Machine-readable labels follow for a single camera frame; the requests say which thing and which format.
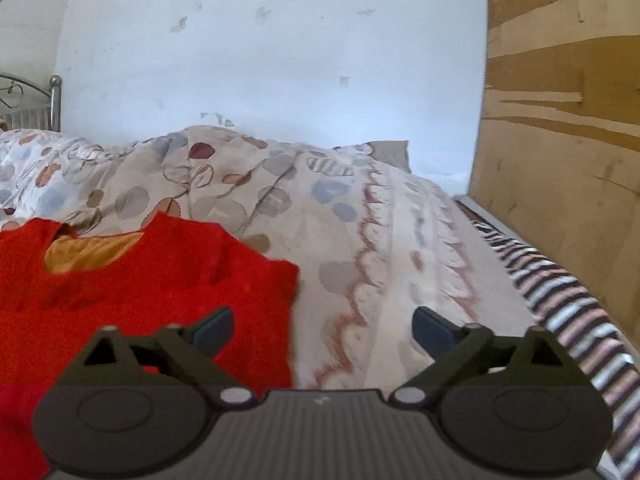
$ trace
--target ribbed gray surface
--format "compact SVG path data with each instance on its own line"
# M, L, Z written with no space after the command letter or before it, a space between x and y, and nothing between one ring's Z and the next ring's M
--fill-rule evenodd
M188 458L144 480L489 480L448 449L427 417L376 392L272 392L223 415ZM593 472L566 480L596 480ZM47 480L78 480L53 473Z

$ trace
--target red cloth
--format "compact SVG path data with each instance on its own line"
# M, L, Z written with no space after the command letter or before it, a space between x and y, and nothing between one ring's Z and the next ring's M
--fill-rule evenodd
M220 368L261 394L290 388L289 314L298 268L271 261L217 224L158 213L143 237L101 269L50 274L47 248L62 224L28 221L0 233L0 470L35 480L47 465L31 416L47 388L100 327L126 335L191 324L228 305L231 342Z

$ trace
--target bedsheet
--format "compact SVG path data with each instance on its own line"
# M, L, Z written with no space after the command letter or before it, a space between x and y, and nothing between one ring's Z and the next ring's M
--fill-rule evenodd
M516 294L508 305L490 306L495 287L478 280L485 265L474 266L462 237L470 225L444 192L374 160L371 150L326 150L212 126L109 149L14 130L0 136L0 226L39 216L68 222L81 236L111 235L139 229L158 210L218 222L266 256L300 267L294 384L387 393L431 363L411 338L416 306L507 335L532 320ZM502 290L511 288L506 276L500 280Z

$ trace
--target metal bed frame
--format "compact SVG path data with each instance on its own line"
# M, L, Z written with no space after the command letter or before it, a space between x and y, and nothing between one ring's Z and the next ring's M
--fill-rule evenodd
M37 85L23 77L0 72L0 81L9 80L11 83L23 85L37 94L44 95L49 100L49 105L30 108L28 110L16 110L3 112L0 110L0 119L7 122L10 130L19 128L35 128L38 130L60 131L60 113L62 106L62 78L53 75L49 79L49 89Z

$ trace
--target wooden board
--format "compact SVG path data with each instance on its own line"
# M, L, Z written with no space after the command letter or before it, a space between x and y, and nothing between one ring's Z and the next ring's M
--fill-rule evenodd
M470 195L640 344L640 0L489 0Z

